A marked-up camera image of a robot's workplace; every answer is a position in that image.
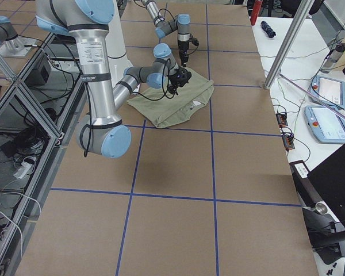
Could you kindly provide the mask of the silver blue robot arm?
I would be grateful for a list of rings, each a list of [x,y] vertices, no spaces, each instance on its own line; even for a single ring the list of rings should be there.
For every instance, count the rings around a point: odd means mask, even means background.
[[[178,14],[171,20],[165,19],[155,1],[141,1],[142,6],[147,10],[155,25],[155,33],[162,39],[174,32],[177,32],[177,42],[181,66],[186,67],[189,60],[189,46],[193,43],[193,35],[190,31],[190,15]]]
[[[166,89],[172,95],[191,78],[176,62],[165,43],[155,46],[151,66],[129,67],[123,78],[112,83],[106,37],[118,14],[115,1],[37,1],[36,20],[41,29],[71,36],[78,50],[81,81],[89,100],[89,113],[76,127],[78,145],[107,158],[119,158],[131,144],[131,132],[117,113],[137,86]]]

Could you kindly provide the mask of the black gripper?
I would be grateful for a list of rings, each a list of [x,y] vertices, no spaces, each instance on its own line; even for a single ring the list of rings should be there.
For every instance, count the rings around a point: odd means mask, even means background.
[[[183,86],[184,86],[184,82],[183,82],[182,75],[172,75],[168,77],[167,91],[171,95],[176,95],[177,89]]]
[[[178,50],[179,50],[179,58],[181,60],[181,66],[186,67],[189,56],[187,54],[189,50],[189,41],[180,41],[178,40]]]

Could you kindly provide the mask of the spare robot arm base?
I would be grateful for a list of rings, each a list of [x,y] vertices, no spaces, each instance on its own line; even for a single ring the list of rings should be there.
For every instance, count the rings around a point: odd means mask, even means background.
[[[6,16],[0,16],[0,54],[24,58],[28,52],[24,40],[20,38],[11,21]]]

